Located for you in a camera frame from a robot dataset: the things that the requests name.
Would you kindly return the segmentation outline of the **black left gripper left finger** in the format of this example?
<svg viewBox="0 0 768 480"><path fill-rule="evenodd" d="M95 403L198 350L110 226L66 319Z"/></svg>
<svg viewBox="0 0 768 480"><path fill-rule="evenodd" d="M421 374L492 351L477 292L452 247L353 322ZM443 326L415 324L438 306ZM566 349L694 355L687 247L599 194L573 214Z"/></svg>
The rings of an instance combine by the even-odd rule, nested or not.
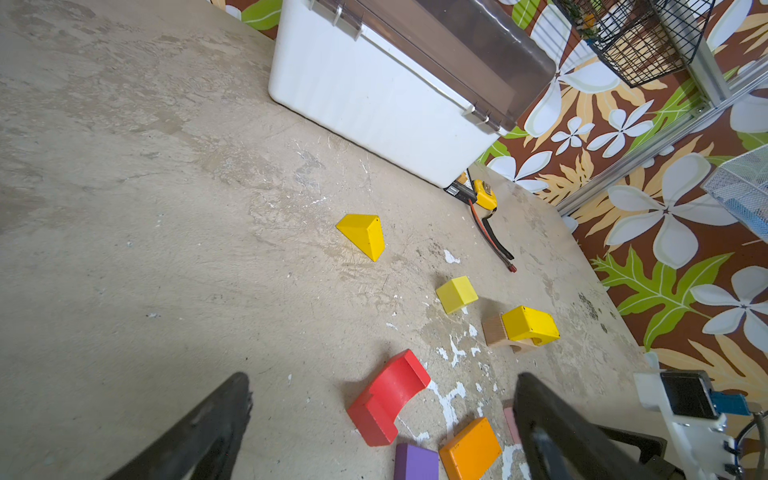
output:
<svg viewBox="0 0 768 480"><path fill-rule="evenodd" d="M236 372L110 477L229 479L251 409L249 377Z"/></svg>

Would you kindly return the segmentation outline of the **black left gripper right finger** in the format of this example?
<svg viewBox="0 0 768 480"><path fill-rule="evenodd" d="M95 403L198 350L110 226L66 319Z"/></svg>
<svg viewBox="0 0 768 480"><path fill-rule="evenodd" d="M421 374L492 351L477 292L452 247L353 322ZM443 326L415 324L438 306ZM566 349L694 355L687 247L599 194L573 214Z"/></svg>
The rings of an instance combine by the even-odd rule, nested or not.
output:
<svg viewBox="0 0 768 480"><path fill-rule="evenodd" d="M518 375L513 410L533 479L656 479L634 447L611 441L535 375Z"/></svg>

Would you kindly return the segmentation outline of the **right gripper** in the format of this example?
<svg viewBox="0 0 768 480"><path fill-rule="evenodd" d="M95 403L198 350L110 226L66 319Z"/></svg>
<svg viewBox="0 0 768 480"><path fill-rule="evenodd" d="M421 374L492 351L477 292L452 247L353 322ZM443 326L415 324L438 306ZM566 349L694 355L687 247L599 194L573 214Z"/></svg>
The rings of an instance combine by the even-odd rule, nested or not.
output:
<svg viewBox="0 0 768 480"><path fill-rule="evenodd" d="M611 441L618 442L639 451L638 462L645 466L656 479L685 480L684 472L665 459L668 442L666 439L644 433L596 425Z"/></svg>

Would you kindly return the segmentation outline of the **pink rectangular wood block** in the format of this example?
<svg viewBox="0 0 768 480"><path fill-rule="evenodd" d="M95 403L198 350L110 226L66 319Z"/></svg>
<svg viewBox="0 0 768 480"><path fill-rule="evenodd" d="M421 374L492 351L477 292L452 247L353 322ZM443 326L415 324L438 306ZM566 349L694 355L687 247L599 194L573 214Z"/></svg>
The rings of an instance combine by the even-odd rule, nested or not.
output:
<svg viewBox="0 0 768 480"><path fill-rule="evenodd" d="M522 440L520 438L519 430L518 430L518 427L517 427L517 424L516 424L515 414L514 414L513 408L510 407L510 406L504 407L503 408L503 414L504 414L505 421L506 421L506 424L507 424L509 432L510 432L510 437L512 439L512 443L514 445L521 445L522 444Z"/></svg>

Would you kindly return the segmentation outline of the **yellow arch wood block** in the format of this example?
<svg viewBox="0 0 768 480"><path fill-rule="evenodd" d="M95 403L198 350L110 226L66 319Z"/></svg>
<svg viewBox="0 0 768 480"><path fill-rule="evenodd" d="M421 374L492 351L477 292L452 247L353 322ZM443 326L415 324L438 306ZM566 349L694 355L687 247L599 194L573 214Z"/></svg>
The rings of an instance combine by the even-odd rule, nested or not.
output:
<svg viewBox="0 0 768 480"><path fill-rule="evenodd" d="M530 340L540 346L560 339L554 318L546 312L520 306L504 313L501 318L510 341Z"/></svg>

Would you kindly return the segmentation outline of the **natural wood arch block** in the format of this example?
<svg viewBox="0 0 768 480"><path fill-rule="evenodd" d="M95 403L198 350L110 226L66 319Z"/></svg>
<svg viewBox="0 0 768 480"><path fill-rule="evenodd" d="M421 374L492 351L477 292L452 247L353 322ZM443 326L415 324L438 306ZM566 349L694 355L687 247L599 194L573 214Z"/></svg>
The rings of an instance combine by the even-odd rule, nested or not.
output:
<svg viewBox="0 0 768 480"><path fill-rule="evenodd" d="M489 348L510 347L515 354L536 349L536 345L530 339L511 340L508 337L501 314L483 320L482 329L486 345Z"/></svg>

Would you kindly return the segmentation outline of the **red arch wood block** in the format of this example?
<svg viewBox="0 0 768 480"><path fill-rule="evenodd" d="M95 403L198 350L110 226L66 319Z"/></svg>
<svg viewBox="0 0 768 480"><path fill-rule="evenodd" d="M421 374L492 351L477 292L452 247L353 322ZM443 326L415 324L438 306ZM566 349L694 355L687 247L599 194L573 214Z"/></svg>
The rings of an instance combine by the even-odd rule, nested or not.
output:
<svg viewBox="0 0 768 480"><path fill-rule="evenodd" d="M347 414L368 446L391 445L399 434L395 420L400 412L430 383L431 377L416 355L405 350L386 363Z"/></svg>

